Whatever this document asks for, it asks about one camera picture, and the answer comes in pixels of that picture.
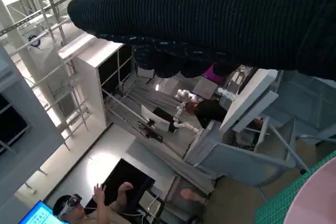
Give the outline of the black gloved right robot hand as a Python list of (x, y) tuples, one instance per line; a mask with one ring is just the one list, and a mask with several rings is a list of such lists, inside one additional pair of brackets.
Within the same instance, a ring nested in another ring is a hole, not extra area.
[(72, 0), (67, 12), (161, 78), (245, 65), (335, 79), (335, 0)]

